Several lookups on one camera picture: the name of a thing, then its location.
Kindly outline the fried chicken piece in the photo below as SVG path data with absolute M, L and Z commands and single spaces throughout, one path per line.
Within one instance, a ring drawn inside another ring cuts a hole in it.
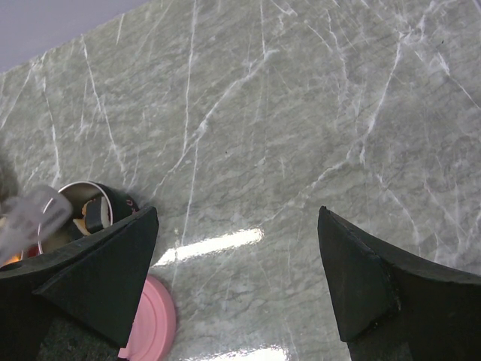
M 83 235 L 83 236 L 88 236 L 91 235 L 89 230 L 86 228 L 86 223 L 84 219 L 78 219 L 74 218 L 73 219 L 73 224 L 77 227 L 77 230 Z

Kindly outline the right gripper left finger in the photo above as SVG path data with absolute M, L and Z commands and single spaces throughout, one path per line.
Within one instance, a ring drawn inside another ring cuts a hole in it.
M 116 360 L 157 233 L 157 210 L 144 207 L 103 231 L 2 267 L 1 358 Z

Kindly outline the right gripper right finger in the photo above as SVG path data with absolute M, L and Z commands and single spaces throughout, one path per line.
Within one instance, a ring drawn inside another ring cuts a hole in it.
M 478 360 L 480 277 L 423 259 L 321 207 L 319 249 L 353 360 Z

